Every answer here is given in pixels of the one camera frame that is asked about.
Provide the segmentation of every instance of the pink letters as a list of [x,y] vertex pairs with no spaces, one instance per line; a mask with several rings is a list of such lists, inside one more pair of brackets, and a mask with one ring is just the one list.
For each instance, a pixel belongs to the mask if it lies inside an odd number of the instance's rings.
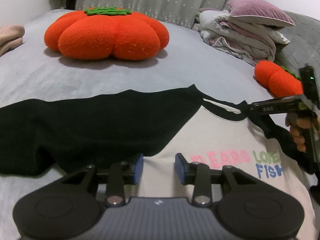
[[207,153],[208,158],[210,159],[210,163],[211,163],[211,168],[212,169],[219,169],[221,168],[221,163],[218,162],[217,158],[214,158],[213,156],[216,156],[217,153],[216,152],[209,152]]
[[233,161],[231,160],[230,156],[226,151],[222,151],[220,156],[221,156],[222,166],[233,165]]
[[232,159],[233,159],[233,162],[235,163],[235,165],[243,162],[243,160],[240,158],[240,155],[237,151],[231,150],[230,154],[232,156]]
[[201,162],[206,164],[207,157],[210,161],[211,169],[221,169],[224,165],[238,165],[243,162],[250,163],[249,154],[246,150],[241,150],[240,154],[236,150],[230,150],[230,152],[222,151],[220,153],[220,158],[218,157],[217,152],[212,151],[208,152],[207,156],[202,157],[201,155],[192,155],[192,162]]
[[240,151],[241,157],[242,159],[246,162],[249,163],[250,162],[250,157],[249,154],[246,152],[246,150],[241,150]]
[[205,160],[201,155],[192,155],[191,160],[192,162],[201,162],[205,164]]

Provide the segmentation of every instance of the blue letters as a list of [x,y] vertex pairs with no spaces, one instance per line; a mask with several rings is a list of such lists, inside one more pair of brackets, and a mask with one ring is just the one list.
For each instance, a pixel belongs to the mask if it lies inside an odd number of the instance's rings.
[[269,170],[269,173],[270,173],[270,177],[275,178],[277,174],[275,173],[274,168],[269,166],[268,170]]
[[257,168],[257,173],[258,173],[258,177],[259,179],[262,178],[262,175],[265,174],[266,178],[269,179],[271,178],[275,178],[277,175],[278,176],[282,176],[283,173],[283,169],[281,166],[279,166],[278,164],[273,167],[271,166],[267,166],[267,165],[260,165],[258,163],[256,163],[256,168]]
[[282,172],[283,172],[282,168],[279,167],[279,165],[276,165],[275,168],[276,168],[276,171],[277,171],[277,173],[278,173],[278,176],[281,176],[281,175],[282,175]]
[[261,172],[262,172],[262,167],[263,166],[256,163],[256,167],[257,167],[257,172],[258,172],[259,179],[261,179]]

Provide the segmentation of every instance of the pumpkin cushion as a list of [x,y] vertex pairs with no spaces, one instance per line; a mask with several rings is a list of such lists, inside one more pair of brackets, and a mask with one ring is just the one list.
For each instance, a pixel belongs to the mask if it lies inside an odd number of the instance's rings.
[[289,97],[303,94],[301,82],[279,65],[263,60],[254,70],[257,81],[274,97]]
[[138,12],[91,8],[58,18],[46,30],[44,42],[75,59],[143,60],[167,46],[169,33],[163,24]]

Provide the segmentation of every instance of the black sleeve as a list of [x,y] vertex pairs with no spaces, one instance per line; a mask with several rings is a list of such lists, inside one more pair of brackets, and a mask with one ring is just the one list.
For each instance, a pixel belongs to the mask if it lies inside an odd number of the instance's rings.
[[93,98],[29,99],[0,108],[0,173],[38,175],[108,168],[137,153],[160,152],[201,105],[195,87]]

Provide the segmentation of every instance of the bed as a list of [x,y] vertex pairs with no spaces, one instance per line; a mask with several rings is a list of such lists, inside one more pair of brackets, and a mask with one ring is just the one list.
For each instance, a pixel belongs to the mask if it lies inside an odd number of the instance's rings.
[[[164,23],[170,33],[168,46],[148,60],[86,62],[65,58],[46,48],[43,36],[47,27],[67,12],[53,10],[27,23],[24,44],[0,58],[0,107],[29,98],[55,101],[128,89],[155,92],[192,84],[211,97],[235,104],[272,98],[253,78],[251,65],[208,46],[198,32],[169,23]],[[284,116],[272,118],[285,127]],[[53,166],[37,178],[0,176],[0,239],[19,238],[12,219],[18,199],[63,174]],[[315,184],[305,175],[303,179],[306,185]]]

